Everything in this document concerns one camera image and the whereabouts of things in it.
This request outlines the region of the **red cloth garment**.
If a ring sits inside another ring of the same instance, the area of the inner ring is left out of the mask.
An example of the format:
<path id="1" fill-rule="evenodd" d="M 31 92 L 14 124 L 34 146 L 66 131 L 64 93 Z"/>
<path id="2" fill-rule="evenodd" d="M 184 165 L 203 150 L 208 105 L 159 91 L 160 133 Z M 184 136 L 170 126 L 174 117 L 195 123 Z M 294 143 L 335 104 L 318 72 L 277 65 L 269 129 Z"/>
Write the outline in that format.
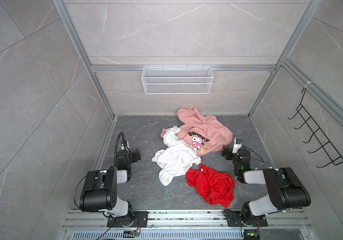
<path id="1" fill-rule="evenodd" d="M 189 169 L 185 177 L 187 184 L 194 187 L 209 205 L 228 208 L 234 199 L 235 182 L 227 173 L 220 173 L 201 164 L 198 170 Z"/>

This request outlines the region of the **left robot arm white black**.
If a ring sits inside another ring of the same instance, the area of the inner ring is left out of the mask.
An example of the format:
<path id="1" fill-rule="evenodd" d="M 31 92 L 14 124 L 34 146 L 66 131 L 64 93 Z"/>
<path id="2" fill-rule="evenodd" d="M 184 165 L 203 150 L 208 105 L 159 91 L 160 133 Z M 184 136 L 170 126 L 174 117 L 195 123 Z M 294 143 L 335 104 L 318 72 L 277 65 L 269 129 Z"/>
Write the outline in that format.
<path id="1" fill-rule="evenodd" d="M 138 149 L 132 153 L 120 150 L 115 155 L 115 165 L 106 170 L 89 171 L 79 200 L 79 209 L 83 212 L 102 212 L 120 221 L 134 220 L 134 211 L 130 202 L 118 197 L 117 186 L 127 183 L 132 177 L 132 163 L 141 159 Z"/>

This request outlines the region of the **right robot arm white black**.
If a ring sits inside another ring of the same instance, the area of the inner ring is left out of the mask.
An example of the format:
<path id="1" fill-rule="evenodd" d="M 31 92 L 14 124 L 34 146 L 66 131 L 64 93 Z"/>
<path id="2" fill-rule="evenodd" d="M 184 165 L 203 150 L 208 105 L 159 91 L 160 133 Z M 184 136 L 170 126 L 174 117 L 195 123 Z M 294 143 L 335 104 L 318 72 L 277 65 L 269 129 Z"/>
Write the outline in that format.
<path id="1" fill-rule="evenodd" d="M 238 217 L 242 224 L 253 226 L 261 223 L 266 215 L 311 204 L 310 194 L 292 168 L 253 170 L 250 151 L 246 147 L 240 147 L 236 152 L 223 147 L 221 155 L 232 161 L 235 178 L 240 183 L 263 185 L 267 189 L 266 196 L 243 204 Z"/>

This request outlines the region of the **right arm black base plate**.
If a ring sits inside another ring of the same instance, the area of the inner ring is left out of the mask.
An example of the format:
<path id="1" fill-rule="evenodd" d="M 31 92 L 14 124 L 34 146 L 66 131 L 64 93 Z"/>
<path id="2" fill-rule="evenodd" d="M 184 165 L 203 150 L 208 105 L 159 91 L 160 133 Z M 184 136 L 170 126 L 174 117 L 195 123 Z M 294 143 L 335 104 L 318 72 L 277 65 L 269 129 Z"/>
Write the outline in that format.
<path id="1" fill-rule="evenodd" d="M 225 209 L 223 215 L 229 227 L 267 227 L 265 216 L 253 216 L 247 210 L 233 211 Z"/>

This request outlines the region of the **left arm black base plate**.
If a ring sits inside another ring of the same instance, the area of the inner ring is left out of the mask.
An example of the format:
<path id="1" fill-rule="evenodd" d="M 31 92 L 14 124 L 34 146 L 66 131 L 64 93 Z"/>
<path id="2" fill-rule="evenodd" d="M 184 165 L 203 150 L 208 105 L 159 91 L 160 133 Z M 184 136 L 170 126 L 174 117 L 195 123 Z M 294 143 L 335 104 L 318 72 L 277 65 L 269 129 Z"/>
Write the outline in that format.
<path id="1" fill-rule="evenodd" d="M 148 224 L 149 212 L 134 211 L 123 217 L 108 217 L 107 227 L 113 228 L 145 228 Z"/>

